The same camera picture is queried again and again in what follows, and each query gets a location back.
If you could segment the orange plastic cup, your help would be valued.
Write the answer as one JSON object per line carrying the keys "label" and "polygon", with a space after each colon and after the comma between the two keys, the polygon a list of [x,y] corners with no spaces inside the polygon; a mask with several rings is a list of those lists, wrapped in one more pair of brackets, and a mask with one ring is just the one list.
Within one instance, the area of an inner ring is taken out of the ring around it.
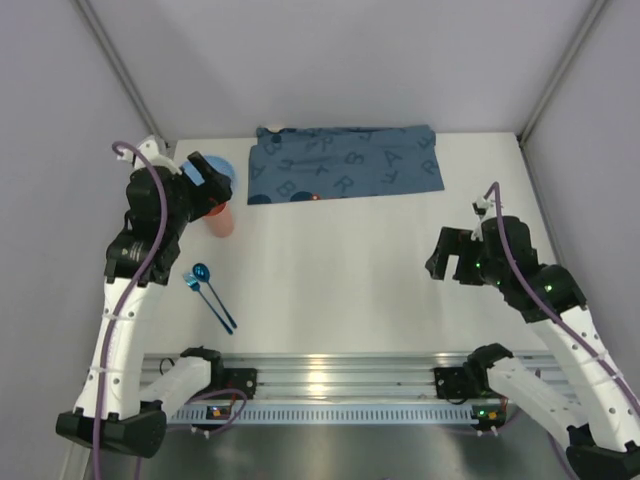
{"label": "orange plastic cup", "polygon": [[228,202],[213,208],[203,217],[210,232],[217,238],[229,237],[234,231],[234,219]]}

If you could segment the blue letter-print placemat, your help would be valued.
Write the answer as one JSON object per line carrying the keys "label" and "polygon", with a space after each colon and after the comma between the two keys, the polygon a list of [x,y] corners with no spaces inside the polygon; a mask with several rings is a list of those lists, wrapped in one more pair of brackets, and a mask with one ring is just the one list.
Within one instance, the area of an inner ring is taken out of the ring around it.
{"label": "blue letter-print placemat", "polygon": [[427,125],[259,128],[256,137],[249,154],[250,205],[444,189],[436,134]]}

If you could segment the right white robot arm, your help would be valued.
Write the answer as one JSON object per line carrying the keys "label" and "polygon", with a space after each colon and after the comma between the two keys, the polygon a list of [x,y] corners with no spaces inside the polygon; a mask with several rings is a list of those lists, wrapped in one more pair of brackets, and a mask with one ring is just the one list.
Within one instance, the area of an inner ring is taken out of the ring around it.
{"label": "right white robot arm", "polygon": [[514,216],[481,220],[476,230],[444,227],[425,268],[444,278],[450,257],[462,285],[491,286],[547,346],[575,397],[568,399],[499,343],[463,364],[458,399],[490,394],[516,403],[564,449],[580,479],[639,475],[639,400],[596,331],[586,298],[560,265],[539,262],[528,226]]}

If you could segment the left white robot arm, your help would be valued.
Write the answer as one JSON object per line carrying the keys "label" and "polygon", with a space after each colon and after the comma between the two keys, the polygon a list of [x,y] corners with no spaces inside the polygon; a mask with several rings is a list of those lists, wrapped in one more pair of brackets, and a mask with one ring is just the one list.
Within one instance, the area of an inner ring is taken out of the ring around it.
{"label": "left white robot arm", "polygon": [[112,148],[133,167],[128,209],[106,251],[92,362],[74,407],[59,414],[56,432],[96,452],[151,458],[169,419],[196,395],[218,387],[223,376],[219,352],[191,347],[158,380],[140,386],[144,343],[180,255],[179,240],[189,223],[230,200],[231,180],[199,152],[177,165],[151,138]]}

